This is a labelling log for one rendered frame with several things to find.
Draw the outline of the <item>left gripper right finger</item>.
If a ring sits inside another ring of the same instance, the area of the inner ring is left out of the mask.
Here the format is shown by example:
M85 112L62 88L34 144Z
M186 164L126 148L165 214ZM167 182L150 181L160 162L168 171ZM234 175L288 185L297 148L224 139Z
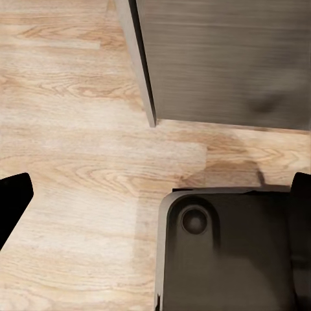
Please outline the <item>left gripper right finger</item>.
M297 172L290 194L311 225L311 175Z

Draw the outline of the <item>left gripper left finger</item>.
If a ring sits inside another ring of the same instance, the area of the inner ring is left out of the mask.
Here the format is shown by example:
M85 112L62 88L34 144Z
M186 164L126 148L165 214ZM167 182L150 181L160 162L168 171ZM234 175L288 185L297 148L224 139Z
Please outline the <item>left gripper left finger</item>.
M0 179L0 249L34 197L28 172Z

